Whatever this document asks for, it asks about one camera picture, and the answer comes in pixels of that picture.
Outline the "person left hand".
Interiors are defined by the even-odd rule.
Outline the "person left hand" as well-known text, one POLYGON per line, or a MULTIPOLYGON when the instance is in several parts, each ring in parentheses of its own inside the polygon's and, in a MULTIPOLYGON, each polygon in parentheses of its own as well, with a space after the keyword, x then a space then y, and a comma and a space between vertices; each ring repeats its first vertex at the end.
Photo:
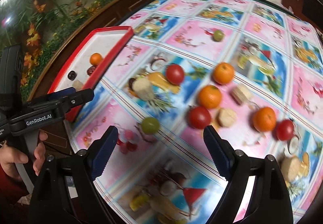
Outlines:
MULTIPOLYGON (((43 141, 46 141, 47 138, 47 133, 40 130, 38 136, 39 143, 34 150, 35 161, 33 162, 33 170, 37 176, 39 175, 45 161, 45 146, 43 141)), ((3 171, 14 180, 22 180, 15 164, 26 164, 27 162, 28 157, 16 148, 10 147, 7 144, 4 144, 1 147, 1 167, 3 171)))

